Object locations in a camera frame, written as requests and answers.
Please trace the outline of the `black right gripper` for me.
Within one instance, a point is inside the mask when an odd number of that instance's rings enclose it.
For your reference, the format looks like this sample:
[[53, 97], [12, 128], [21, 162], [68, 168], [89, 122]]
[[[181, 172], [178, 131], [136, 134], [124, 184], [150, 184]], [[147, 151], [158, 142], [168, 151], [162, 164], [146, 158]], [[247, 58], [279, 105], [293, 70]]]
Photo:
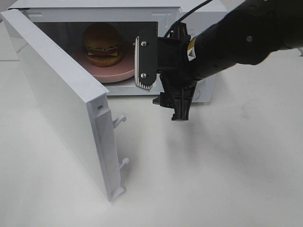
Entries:
[[158, 73], [164, 92], [152, 103], [174, 109], [172, 121], [188, 121], [189, 110], [199, 81], [196, 37], [191, 39], [187, 25], [172, 25], [169, 38], [158, 39]]

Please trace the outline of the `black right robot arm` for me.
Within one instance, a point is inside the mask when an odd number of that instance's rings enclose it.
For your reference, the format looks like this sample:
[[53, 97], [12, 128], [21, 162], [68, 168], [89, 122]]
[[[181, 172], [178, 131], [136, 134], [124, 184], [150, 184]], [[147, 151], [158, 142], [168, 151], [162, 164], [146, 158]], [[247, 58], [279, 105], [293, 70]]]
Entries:
[[157, 72], [164, 90], [153, 103], [172, 108], [172, 120], [186, 121], [199, 81], [235, 64], [257, 65], [272, 52], [302, 45], [300, 0], [246, 0], [195, 37], [179, 19], [158, 39]]

